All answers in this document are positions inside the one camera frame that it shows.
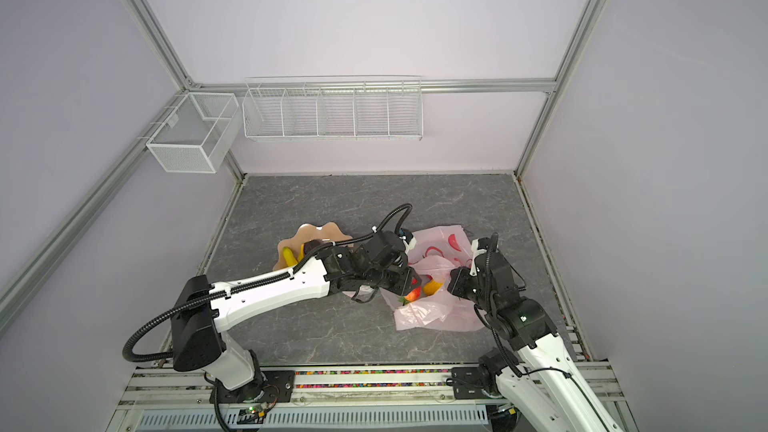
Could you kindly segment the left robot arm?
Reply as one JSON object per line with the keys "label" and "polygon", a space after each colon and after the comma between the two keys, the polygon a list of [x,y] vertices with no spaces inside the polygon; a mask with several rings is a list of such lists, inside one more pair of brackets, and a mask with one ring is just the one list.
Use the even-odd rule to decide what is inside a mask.
{"label": "left robot arm", "polygon": [[294,265],[236,281],[189,279],[171,309],[151,319],[126,341],[122,357],[131,363],[170,360],[177,372],[203,372],[212,398],[229,403],[265,400],[281,392],[262,371],[256,353],[238,344],[230,330],[240,323],[293,303],[349,294],[356,303],[378,292],[406,296],[421,280],[408,263],[417,244],[404,228],[412,206],[390,211],[371,231],[341,241],[325,240]]}

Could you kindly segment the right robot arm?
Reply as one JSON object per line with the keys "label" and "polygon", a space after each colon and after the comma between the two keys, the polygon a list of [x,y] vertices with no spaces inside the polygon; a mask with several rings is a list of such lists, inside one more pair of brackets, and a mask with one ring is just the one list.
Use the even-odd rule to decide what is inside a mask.
{"label": "right robot arm", "polygon": [[498,248],[498,235],[472,242],[468,266],[453,270],[447,291],[473,304],[496,349],[478,362],[474,383],[503,397],[536,431],[620,431],[583,377],[554,321],[527,298]]}

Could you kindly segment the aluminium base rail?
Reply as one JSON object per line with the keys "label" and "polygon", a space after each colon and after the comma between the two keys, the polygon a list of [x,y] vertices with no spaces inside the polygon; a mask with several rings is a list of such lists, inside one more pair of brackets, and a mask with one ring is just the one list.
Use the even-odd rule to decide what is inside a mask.
{"label": "aluminium base rail", "polygon": [[[453,381],[454,364],[269,367],[260,406],[221,402],[233,429],[383,428],[490,423],[500,400]],[[200,372],[138,368],[119,399],[111,431],[211,430],[219,425],[211,381]]]}

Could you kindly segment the orange yellow fruit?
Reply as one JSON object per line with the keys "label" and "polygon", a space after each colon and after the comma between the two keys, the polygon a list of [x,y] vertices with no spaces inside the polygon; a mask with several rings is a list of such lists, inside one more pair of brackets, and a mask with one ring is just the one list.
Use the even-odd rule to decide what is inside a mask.
{"label": "orange yellow fruit", "polygon": [[422,287],[422,293],[424,296],[432,296],[436,294],[442,287],[442,283],[435,280],[431,280]]}

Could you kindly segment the yellow banana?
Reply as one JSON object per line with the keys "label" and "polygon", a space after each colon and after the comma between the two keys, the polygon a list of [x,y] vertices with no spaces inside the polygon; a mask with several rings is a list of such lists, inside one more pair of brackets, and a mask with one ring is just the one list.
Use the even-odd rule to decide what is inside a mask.
{"label": "yellow banana", "polygon": [[282,257],[287,267],[294,267],[304,259],[305,246],[300,245],[297,252],[295,252],[290,247],[284,247],[282,249]]}

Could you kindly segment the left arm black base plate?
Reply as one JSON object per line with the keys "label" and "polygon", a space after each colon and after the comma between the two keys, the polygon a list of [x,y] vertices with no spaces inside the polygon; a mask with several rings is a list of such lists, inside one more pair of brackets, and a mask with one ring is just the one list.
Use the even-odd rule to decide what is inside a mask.
{"label": "left arm black base plate", "polygon": [[291,400],[296,374],[294,370],[278,369],[261,372],[261,378],[233,391],[223,385],[214,386],[210,402],[217,395],[220,404],[286,403]]}

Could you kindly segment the tan scalloped fruit bowl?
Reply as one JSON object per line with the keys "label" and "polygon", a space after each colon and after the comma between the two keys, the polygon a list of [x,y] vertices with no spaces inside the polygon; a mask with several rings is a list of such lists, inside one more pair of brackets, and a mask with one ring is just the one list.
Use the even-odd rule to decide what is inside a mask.
{"label": "tan scalloped fruit bowl", "polygon": [[[307,243],[310,245],[318,245],[326,242],[340,242],[348,239],[351,239],[351,236],[343,233],[335,222],[327,222],[323,226],[303,224],[297,229],[292,237],[278,242],[278,259],[272,270],[277,271],[295,265],[308,253],[309,249],[306,247]],[[284,254],[285,249],[291,250],[294,258],[293,261],[288,261],[286,259],[286,255]]]}

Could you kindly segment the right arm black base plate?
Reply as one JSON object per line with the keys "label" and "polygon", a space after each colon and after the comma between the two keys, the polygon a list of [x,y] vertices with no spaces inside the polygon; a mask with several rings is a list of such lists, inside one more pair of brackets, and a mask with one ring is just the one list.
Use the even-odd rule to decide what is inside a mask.
{"label": "right arm black base plate", "polygon": [[534,384],[517,375],[517,370],[508,366],[503,369],[488,368],[484,365],[474,367],[454,367],[451,369],[446,384],[453,390],[456,399],[513,399],[532,390]]}

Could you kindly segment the pink fruit-print plastic bag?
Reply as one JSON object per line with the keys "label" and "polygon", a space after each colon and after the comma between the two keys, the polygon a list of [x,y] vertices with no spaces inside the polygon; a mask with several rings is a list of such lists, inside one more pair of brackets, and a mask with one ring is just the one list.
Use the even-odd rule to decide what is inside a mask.
{"label": "pink fruit-print plastic bag", "polygon": [[473,249],[460,225],[438,226],[416,231],[416,246],[408,252],[408,264],[422,285],[406,296],[384,291],[398,331],[424,328],[447,332],[475,332],[483,328],[467,299],[448,292],[450,273],[470,266]]}

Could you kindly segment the small white mesh basket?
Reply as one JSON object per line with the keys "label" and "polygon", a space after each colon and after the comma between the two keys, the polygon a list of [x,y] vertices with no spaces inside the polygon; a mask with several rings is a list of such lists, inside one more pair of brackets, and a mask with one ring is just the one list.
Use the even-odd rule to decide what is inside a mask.
{"label": "small white mesh basket", "polygon": [[147,148],[169,173],[214,174],[243,126],[232,93],[189,92],[147,141]]}

